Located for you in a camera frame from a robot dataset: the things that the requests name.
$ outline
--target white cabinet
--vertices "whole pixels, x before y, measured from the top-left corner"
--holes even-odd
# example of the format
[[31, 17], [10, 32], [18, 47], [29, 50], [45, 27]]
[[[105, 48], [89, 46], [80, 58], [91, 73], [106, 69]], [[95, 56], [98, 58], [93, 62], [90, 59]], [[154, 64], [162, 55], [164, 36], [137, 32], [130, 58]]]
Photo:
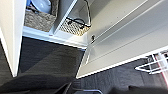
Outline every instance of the white cabinet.
[[[60, 0], [58, 18], [49, 32], [43, 32], [29, 27], [23, 27], [24, 9], [23, 4], [20, 9], [9, 8], [11, 12], [8, 14], [16, 14], [16, 10], [20, 14], [16, 16], [8, 16], [8, 22], [14, 29], [8, 30], [8, 25], [3, 21], [0, 15], [0, 27], [3, 37], [6, 56], [10, 55], [16, 61], [13, 64], [12, 73], [17, 74], [18, 60], [21, 44], [21, 29], [23, 27], [23, 36], [40, 39], [48, 42], [60, 43], [73, 47], [86, 49], [81, 66], [79, 68], [77, 78], [81, 78], [99, 71], [103, 71], [135, 59], [144, 57], [157, 49], [167, 46], [164, 41], [167, 40], [167, 20], [168, 1], [166, 0], [88, 0], [91, 12], [90, 30], [83, 36], [75, 36], [70, 33], [60, 31], [59, 28], [67, 16], [81, 16], [85, 4], [81, 0]], [[19, 28], [16, 26], [16, 19], [20, 17], [22, 20]], [[4, 32], [12, 32], [14, 36], [4, 36]]]
[[0, 35], [12, 75], [17, 76], [26, 0], [1, 0]]

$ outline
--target white panel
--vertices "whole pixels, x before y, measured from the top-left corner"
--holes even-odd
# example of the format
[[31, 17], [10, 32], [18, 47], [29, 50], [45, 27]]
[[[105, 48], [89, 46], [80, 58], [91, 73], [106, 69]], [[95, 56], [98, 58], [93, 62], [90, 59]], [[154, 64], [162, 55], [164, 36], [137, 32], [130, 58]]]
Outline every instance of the white panel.
[[115, 27], [103, 34], [101, 40], [95, 40], [87, 48], [77, 78], [136, 60], [148, 52], [167, 46], [167, 4], [168, 1], [161, 0], [114, 33], [110, 31]]
[[86, 49], [87, 47], [86, 35], [79, 37], [63, 31], [58, 31], [56, 35], [57, 36], [52, 36], [49, 34], [49, 32], [43, 32], [41, 30], [29, 28], [26, 26], [24, 26], [23, 28], [23, 36], [25, 37], [30, 37], [30, 38], [53, 42], [53, 43], [59, 43], [59, 44], [78, 47], [82, 49]]
[[25, 6], [26, 0], [1, 0], [1, 41], [14, 77], [18, 71]]
[[148, 0], [95, 0], [90, 6], [92, 27], [88, 31], [88, 42], [91, 42], [92, 35], [97, 38], [146, 1]]
[[[87, 0], [88, 5], [90, 6], [94, 0]], [[86, 24], [88, 24], [88, 7], [87, 7], [87, 2], [84, 0], [78, 0], [71, 10], [70, 14], [68, 17], [70, 18], [81, 18], [84, 20]]]

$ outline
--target wicker basket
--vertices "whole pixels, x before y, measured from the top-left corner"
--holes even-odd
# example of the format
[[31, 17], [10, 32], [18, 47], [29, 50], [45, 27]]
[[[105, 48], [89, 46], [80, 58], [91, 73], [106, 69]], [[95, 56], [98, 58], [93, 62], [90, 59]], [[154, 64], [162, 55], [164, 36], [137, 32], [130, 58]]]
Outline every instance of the wicker basket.
[[40, 12], [32, 7], [27, 7], [29, 10], [26, 9], [25, 11], [24, 25], [41, 31], [49, 32], [57, 17], [58, 2], [59, 0], [51, 0], [52, 15]]
[[87, 0], [84, 0], [84, 1], [86, 1], [86, 5], [87, 5], [89, 24], [86, 24], [82, 18], [72, 19], [70, 17], [66, 17], [65, 21], [63, 22], [59, 30], [68, 32], [77, 36], [82, 36], [85, 32], [87, 32], [90, 29], [91, 17], [90, 17], [89, 5]]

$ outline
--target cabinet door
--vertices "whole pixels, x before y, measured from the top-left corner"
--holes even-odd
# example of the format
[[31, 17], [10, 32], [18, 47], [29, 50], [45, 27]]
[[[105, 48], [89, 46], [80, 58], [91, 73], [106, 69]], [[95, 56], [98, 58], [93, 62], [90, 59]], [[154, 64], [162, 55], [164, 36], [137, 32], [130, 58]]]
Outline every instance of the cabinet door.
[[26, 0], [1, 0], [0, 35], [13, 77], [17, 76]]
[[86, 49], [76, 78], [168, 49], [167, 4], [167, 0], [148, 0], [98, 37]]

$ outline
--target floor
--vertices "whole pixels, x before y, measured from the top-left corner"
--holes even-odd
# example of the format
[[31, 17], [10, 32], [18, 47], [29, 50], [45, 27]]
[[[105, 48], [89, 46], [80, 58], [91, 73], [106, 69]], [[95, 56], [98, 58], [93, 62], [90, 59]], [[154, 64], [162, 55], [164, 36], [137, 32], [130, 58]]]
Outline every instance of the floor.
[[75, 79], [84, 52], [81, 49], [23, 37], [18, 77], [11, 76], [0, 45], [0, 93], [27, 89], [55, 89], [73, 82], [75, 88], [112, 88], [127, 90], [129, 85], [167, 88], [162, 74], [149, 75], [134, 68], [144, 64], [139, 59], [97, 74]]

